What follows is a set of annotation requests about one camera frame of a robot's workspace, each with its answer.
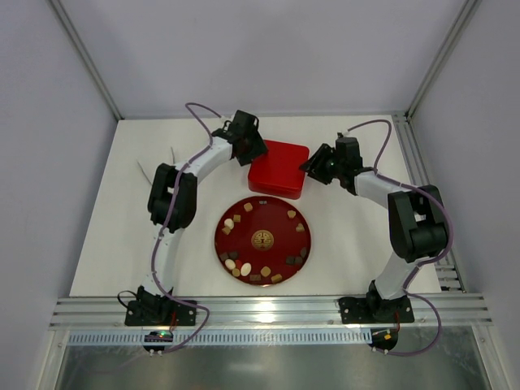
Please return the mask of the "red tin lid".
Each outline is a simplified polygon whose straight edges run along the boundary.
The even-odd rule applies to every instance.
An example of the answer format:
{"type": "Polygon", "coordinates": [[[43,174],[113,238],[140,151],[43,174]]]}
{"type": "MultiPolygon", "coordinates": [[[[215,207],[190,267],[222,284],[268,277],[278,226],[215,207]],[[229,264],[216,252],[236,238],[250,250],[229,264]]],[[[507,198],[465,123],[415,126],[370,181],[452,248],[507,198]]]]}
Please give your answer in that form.
{"type": "Polygon", "coordinates": [[[251,163],[248,180],[304,183],[305,173],[299,170],[299,166],[308,160],[309,148],[280,141],[266,140],[265,142],[268,153],[251,163]]]}

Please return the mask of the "red chocolate box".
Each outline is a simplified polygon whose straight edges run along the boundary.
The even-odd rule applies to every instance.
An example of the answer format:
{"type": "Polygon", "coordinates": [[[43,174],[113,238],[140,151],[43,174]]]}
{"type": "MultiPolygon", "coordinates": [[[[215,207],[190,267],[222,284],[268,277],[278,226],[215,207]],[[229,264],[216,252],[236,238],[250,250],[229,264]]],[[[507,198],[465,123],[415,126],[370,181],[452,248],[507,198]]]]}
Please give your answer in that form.
{"type": "Polygon", "coordinates": [[[248,180],[249,190],[273,197],[297,200],[301,197],[304,183],[272,183],[248,180]]]}

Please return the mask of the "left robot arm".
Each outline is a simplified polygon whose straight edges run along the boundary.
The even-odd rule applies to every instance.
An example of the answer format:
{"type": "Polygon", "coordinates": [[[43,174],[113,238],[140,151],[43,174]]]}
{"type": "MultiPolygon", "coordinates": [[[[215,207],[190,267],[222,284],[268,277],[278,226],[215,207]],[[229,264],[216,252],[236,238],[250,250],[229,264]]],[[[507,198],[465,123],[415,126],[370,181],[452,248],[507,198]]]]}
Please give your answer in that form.
{"type": "Polygon", "coordinates": [[[173,291],[173,266],[184,230],[197,212],[197,187],[217,167],[235,159],[242,167],[267,153],[257,116],[237,110],[208,134],[208,144],[192,157],[174,165],[162,163],[156,169],[147,210],[154,235],[149,271],[140,290],[155,297],[169,297],[173,291]]]}

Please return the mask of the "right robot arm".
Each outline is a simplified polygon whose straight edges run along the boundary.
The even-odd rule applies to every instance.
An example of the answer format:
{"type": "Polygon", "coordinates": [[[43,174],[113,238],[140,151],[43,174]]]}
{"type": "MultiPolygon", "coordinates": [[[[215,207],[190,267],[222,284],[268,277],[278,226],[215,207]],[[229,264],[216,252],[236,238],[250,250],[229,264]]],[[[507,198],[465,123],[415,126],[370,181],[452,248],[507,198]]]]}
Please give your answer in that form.
{"type": "Polygon", "coordinates": [[[354,137],[339,137],[334,146],[321,145],[300,170],[322,184],[338,180],[349,193],[387,210],[392,254],[370,283],[365,302],[374,316],[401,308],[420,269],[453,242],[438,188],[400,184],[375,167],[366,167],[354,137]]]}

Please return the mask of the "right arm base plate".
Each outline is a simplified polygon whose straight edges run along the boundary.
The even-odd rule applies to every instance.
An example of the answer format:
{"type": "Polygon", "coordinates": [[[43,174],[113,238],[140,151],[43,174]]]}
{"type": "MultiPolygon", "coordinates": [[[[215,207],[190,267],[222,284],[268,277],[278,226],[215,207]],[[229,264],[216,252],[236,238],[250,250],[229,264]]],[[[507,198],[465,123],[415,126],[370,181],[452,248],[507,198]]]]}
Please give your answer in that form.
{"type": "Polygon", "coordinates": [[[413,323],[414,312],[408,297],[373,301],[366,297],[342,297],[338,300],[343,324],[413,323]]]}

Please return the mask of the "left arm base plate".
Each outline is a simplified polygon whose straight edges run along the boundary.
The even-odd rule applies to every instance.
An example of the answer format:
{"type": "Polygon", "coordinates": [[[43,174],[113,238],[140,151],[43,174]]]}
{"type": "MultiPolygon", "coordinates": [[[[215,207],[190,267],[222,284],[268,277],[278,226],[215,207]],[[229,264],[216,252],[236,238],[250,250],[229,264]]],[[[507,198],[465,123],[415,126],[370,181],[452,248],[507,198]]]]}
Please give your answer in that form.
{"type": "Polygon", "coordinates": [[[195,325],[196,317],[195,308],[175,301],[156,301],[154,304],[130,301],[124,324],[129,327],[189,327],[195,325]]]}

